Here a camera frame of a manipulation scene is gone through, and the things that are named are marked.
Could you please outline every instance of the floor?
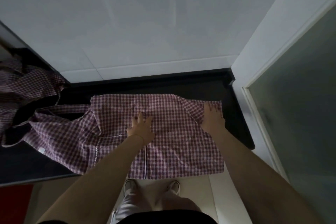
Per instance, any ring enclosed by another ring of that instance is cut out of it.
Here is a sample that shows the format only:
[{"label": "floor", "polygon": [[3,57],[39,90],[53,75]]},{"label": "floor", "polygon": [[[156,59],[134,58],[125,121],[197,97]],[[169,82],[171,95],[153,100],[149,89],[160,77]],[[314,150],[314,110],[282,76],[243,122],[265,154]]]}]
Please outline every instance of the floor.
[{"label": "floor", "polygon": [[[36,183],[34,185],[28,212],[24,224],[35,224],[40,216],[53,204],[53,202],[71,186],[78,177],[70,177],[47,182]],[[145,196],[154,210],[155,200],[162,193],[172,179],[163,180],[137,180],[143,189]],[[179,178],[181,184],[181,197],[188,197],[193,200],[203,213],[211,216],[217,223],[214,198],[208,175],[197,177]],[[122,192],[119,195],[116,205],[122,200]]]}]

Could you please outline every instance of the black countertop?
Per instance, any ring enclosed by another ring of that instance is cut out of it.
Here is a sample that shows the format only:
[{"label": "black countertop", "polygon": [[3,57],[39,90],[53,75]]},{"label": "black countertop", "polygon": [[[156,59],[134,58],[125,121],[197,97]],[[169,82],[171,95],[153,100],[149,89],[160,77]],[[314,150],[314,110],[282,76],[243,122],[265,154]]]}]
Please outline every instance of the black countertop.
[{"label": "black countertop", "polygon": [[[254,143],[237,104],[227,69],[173,75],[128,78],[107,82],[76,83],[62,91],[59,104],[90,103],[101,94],[175,94],[186,99],[222,101],[226,128],[248,148]],[[0,186],[74,176],[61,164],[37,152],[25,142],[0,147]]]}]

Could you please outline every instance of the checkered fabric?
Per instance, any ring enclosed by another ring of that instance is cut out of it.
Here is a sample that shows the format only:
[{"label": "checkered fabric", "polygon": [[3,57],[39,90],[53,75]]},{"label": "checkered fabric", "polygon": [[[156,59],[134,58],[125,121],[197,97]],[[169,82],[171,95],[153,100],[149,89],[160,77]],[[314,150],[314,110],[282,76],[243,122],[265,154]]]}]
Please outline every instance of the checkered fabric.
[{"label": "checkered fabric", "polygon": [[[155,139],[134,159],[128,178],[164,179],[220,173],[223,158],[200,124],[204,101],[173,94],[107,94],[91,105],[60,105],[39,109],[29,120],[23,140],[71,171],[83,174],[126,138],[131,118],[153,116]],[[221,110],[220,102],[212,102]],[[76,120],[58,116],[80,113]]]},{"label": "checkered fabric", "polygon": [[11,127],[19,107],[59,94],[64,84],[63,78],[56,73],[22,65],[19,58],[0,62],[0,139]]}]

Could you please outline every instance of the white door trim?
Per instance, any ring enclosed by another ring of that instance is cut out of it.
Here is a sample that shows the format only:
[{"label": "white door trim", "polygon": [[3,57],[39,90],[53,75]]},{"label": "white door trim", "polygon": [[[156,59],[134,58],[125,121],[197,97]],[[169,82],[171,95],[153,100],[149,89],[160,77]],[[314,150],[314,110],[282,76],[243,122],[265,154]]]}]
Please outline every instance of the white door trim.
[{"label": "white door trim", "polygon": [[335,4],[336,0],[275,0],[231,67],[236,79],[233,90],[254,140],[253,152],[285,179],[248,87]]}]

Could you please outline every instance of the light gray pants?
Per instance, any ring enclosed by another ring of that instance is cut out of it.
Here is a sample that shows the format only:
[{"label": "light gray pants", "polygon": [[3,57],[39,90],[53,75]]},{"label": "light gray pants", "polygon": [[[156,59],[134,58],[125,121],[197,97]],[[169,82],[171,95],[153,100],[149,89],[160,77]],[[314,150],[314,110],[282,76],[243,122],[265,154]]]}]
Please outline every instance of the light gray pants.
[{"label": "light gray pants", "polygon": [[[195,210],[201,212],[199,207],[190,199],[186,197],[179,197],[172,191],[167,191],[163,193],[161,197],[162,210]],[[152,208],[146,198],[143,196],[140,189],[135,189],[126,195],[115,210],[111,224],[117,224],[122,219],[134,213],[151,212]]]}]

